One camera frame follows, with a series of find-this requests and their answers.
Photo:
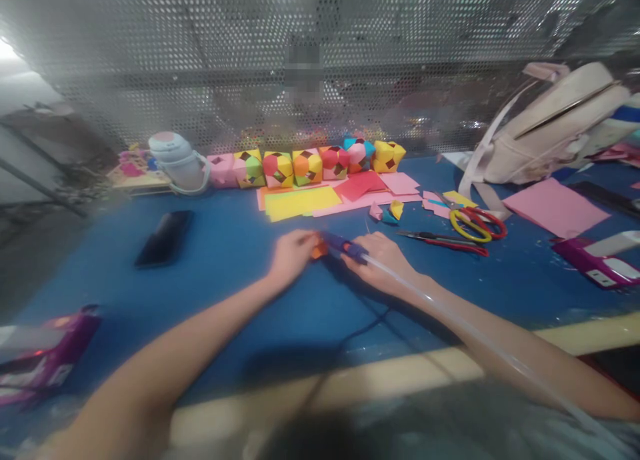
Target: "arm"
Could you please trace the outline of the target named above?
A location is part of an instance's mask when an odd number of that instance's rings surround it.
[[[56,459],[157,457],[174,404],[220,350],[304,269],[316,238],[278,240],[269,274],[160,336],[106,380],[65,432]]]
[[[410,281],[436,302],[446,303],[448,309],[483,332],[506,352],[514,355],[531,368],[557,392],[578,407],[596,417],[608,417],[627,421],[640,421],[640,404],[596,370],[572,357],[558,347],[546,342],[532,332],[482,310],[476,305],[442,288],[426,275],[416,272],[407,262],[400,248],[382,233],[366,235],[355,240],[369,254],[390,266],[402,278]],[[364,281],[410,305],[428,313],[452,330],[465,344],[477,362],[496,376],[510,382],[536,401],[550,403],[544,394],[528,382],[512,366],[491,350],[480,344],[447,317],[440,314],[424,298],[408,290],[382,270],[360,265],[343,256],[347,266]]]

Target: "plastic tube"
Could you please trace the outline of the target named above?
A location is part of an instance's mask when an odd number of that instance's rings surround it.
[[[378,260],[371,258],[369,255],[363,254],[362,258],[366,260],[371,265],[376,266],[380,270],[388,273],[393,278],[398,280],[402,285],[410,288],[418,295],[420,295],[426,302],[428,302],[432,307],[434,307],[438,312],[444,315],[446,318],[450,320],[450,322],[456,324],[458,327],[464,329],[468,334],[474,337],[478,342],[484,345],[486,348],[490,349],[496,355],[498,355],[502,360],[507,362],[510,366],[512,366],[516,371],[520,372],[520,374],[524,375],[534,386],[536,386],[540,391],[544,392],[550,399],[554,400],[554,402],[561,405],[570,415],[572,415],[582,426],[600,436],[603,440],[608,441],[610,444],[615,446],[621,451],[624,451],[628,454],[631,454],[631,448],[622,442],[618,437],[612,434],[609,430],[604,428],[600,423],[591,418],[586,412],[582,409],[578,408],[573,404],[570,400],[564,398],[560,393],[558,393],[552,386],[548,385],[544,380],[539,378],[535,372],[530,369],[526,364],[522,363],[518,358],[504,351],[500,346],[498,346],[495,342],[493,342],[488,336],[474,327],[472,324],[467,322],[466,320],[460,318],[456,314],[452,313],[442,302],[436,302],[433,298],[428,296],[422,290],[414,286],[412,283],[404,280],[404,278],[400,277],[396,272],[388,268],[386,265],[378,262]]]

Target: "white wall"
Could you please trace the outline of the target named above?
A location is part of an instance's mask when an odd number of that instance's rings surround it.
[[[33,105],[36,101],[52,103],[60,96],[40,75],[0,40],[0,115]],[[0,157],[44,187],[54,189],[60,172],[33,150],[23,145],[13,134],[0,127]],[[46,196],[0,169],[0,205],[46,200]]]

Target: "scissors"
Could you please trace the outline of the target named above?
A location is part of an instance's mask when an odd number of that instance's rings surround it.
[[[494,217],[492,214],[475,207],[460,208],[460,205],[458,205],[456,202],[452,202],[441,193],[435,193],[436,195],[438,195],[438,197],[440,197],[442,203],[444,203],[451,209],[451,211],[449,212],[449,220],[451,220],[451,225],[453,226],[453,229],[456,230],[456,232],[458,232],[464,238],[478,243],[486,243],[490,242],[491,240],[497,240],[507,236],[507,227],[505,226],[505,224]],[[498,227],[498,232],[489,228],[483,219],[486,219],[488,222],[496,225]],[[480,236],[474,237],[472,234],[463,230],[458,221],[464,223],[468,228],[474,230]]]
[[[486,248],[480,247],[476,242],[464,240],[460,237],[451,237],[449,235],[440,235],[432,232],[411,232],[406,230],[399,230],[396,234],[416,240],[422,240],[430,245],[439,245],[452,250],[468,251],[476,253],[482,257],[489,256],[489,251]]]

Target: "blue glue gun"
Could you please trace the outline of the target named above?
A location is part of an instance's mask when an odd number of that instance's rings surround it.
[[[362,257],[368,255],[369,252],[357,243],[350,242],[346,238],[342,238],[338,235],[334,235],[327,231],[321,231],[320,236],[322,240],[334,250],[344,253],[350,258],[356,260],[356,262],[366,265],[367,261]]]

